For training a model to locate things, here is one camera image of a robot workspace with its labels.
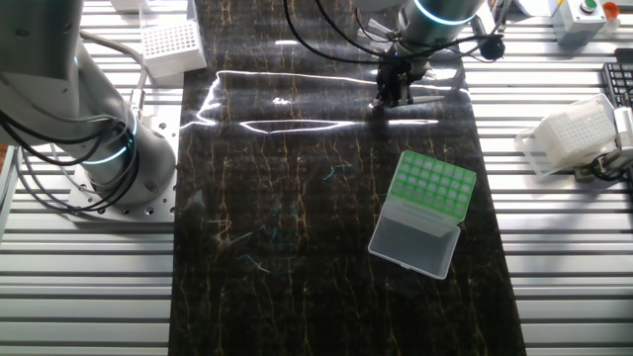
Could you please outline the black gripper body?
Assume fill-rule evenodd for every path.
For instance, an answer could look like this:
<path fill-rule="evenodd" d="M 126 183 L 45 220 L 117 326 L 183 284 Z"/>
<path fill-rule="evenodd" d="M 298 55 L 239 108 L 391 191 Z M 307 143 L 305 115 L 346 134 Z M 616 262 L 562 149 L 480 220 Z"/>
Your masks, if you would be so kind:
<path fill-rule="evenodd" d="M 407 60 L 383 62 L 378 66 L 376 82 L 379 97 L 406 97 L 412 66 Z"/>

